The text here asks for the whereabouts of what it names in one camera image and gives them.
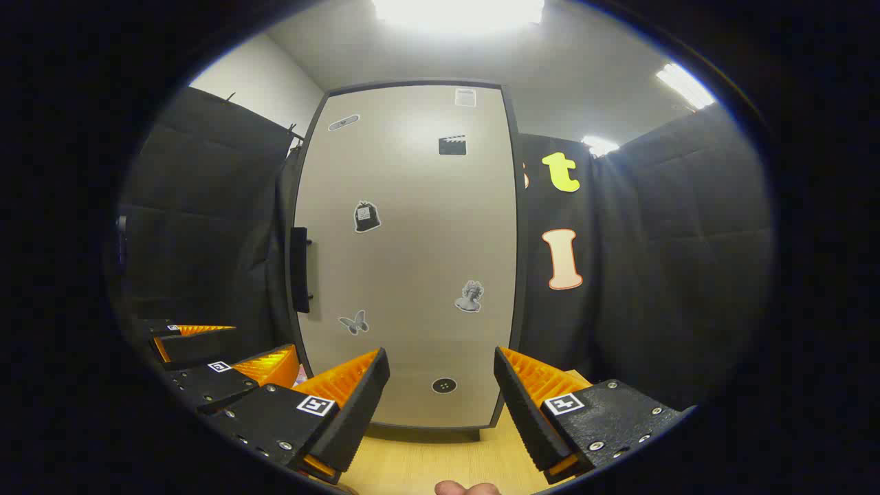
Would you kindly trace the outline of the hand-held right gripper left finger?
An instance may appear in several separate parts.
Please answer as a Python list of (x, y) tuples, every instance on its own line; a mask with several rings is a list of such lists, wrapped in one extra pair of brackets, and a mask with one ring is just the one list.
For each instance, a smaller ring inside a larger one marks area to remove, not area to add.
[(336, 485), (360, 448), (389, 378), (380, 347), (299, 385), (266, 381), (206, 419), (258, 457)]

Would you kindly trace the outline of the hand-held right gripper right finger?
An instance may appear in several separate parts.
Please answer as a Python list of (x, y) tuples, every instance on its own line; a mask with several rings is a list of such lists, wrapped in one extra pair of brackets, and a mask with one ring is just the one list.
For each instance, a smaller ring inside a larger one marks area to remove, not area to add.
[(622, 463), (688, 419), (622, 380), (596, 384), (509, 348), (494, 352), (504, 404), (550, 485)]

